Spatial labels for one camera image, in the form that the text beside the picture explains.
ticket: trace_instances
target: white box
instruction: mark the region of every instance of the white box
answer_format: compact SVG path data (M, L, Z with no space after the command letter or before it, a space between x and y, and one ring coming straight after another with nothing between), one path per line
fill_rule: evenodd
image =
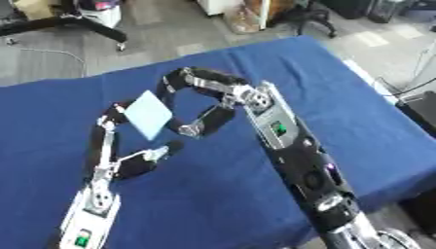
M204 11L209 15L223 14L227 8L238 6L242 0L197 0Z

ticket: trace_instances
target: office chair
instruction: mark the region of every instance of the office chair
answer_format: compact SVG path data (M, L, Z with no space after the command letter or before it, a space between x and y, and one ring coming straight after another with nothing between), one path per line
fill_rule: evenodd
M123 51L126 48L127 35L117 29L107 27L82 16L77 8L76 0L61 0L61 14L53 18L42 18L28 21L17 21L6 23L0 26L0 37L10 36L28 31L64 26L69 24L85 27L97 34L117 41L117 50ZM12 45L15 40L8 39L8 44Z
M279 23L296 22L298 25L297 34L303 35L306 24L310 21L320 23L329 29L328 36L335 38L337 31L335 26L329 21L330 13L327 10L315 10L313 4L316 0L309 0L306 6L298 4L285 12L275 15L267 24L268 27L274 27Z

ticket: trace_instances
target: blue fabric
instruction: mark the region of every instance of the blue fabric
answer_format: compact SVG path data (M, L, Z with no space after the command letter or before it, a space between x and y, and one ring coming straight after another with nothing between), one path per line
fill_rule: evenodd
M276 83L365 210L435 185L436 143L429 136L310 38L278 40L0 89L0 247L42 248L80 188L95 119L181 66ZM176 102L188 121L212 100L185 90ZM164 131L148 143L130 126L121 133L124 153L176 137ZM216 134L185 142L155 172L114 186L123 205L110 249L274 248L312 235L241 110Z

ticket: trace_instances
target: floor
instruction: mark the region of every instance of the floor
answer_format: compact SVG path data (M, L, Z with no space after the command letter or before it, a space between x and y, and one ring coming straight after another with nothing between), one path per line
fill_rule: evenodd
M0 3L0 16L10 11L7 1ZM328 50L342 60L353 61L374 78L383 77L398 89L407 88L420 53L436 38L428 24L395 18L378 25L365 18L345 20L332 13L339 37L330 40L323 33L309 30ZM115 43L74 27L29 32L15 36L19 44L0 45L0 87L46 78L76 78L112 70L170 60L190 53L201 53L232 46L289 37L288 25L253 35L232 33L221 17L208 18L195 2L187 0L128 0L123 6L119 28L129 37L127 49L119 53ZM63 51L78 56L83 64ZM389 206L371 215L377 227L403 231L415 225L397 206ZM436 244L417 234L423 249ZM301 249L324 248L319 239Z

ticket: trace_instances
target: black cable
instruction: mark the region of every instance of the black cable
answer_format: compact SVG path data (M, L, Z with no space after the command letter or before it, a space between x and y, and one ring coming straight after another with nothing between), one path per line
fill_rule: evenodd
M427 85L433 83L434 81L436 81L436 78L433 78L433 79L427 81L426 83L423 83L423 84L421 84L421 85L418 85L418 86L416 86L416 87L414 87L414 88L407 89L407 90L404 90L404 91L401 91L401 92L398 92L398 93L395 93L395 94L391 94L391 95L383 95L383 96L385 96L385 97L397 97L397 96L401 96L401 95L403 95L404 93L411 92L412 90L416 90L416 89L420 89L420 88L422 88L422 87L425 87L425 86L427 86Z
M372 83L371 87L374 88L375 84L378 80L381 80L384 84L388 85L390 88L395 89L396 91L400 92L401 90L399 88L397 88L396 86L394 86L393 84L389 83L384 77L379 76L377 77L374 82Z

